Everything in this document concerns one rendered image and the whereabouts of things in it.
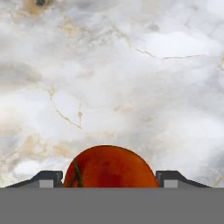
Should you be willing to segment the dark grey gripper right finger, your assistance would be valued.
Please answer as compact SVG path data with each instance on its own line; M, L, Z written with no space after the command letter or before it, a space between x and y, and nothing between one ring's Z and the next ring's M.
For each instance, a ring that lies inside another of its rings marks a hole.
M208 185L185 178L179 171L156 171L156 178L162 188L208 188Z

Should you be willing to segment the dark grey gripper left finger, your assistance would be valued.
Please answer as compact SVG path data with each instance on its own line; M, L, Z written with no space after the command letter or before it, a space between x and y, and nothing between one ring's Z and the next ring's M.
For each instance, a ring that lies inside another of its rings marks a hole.
M8 188L34 187L34 188L57 188L62 187L62 171L40 171L30 179L8 185Z

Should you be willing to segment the red tomato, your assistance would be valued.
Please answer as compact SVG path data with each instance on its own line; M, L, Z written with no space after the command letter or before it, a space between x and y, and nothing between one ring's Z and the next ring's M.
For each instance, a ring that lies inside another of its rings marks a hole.
M64 187L158 187L148 164L135 152L99 145L76 156L66 170Z

